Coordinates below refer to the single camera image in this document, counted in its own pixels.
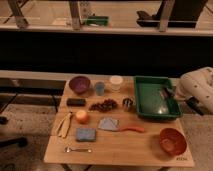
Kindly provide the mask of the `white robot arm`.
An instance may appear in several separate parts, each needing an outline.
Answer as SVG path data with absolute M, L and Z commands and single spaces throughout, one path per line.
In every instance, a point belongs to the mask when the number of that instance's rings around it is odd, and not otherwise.
M 175 98 L 196 98 L 213 114 L 213 67 L 203 67 L 183 74 L 176 86 Z

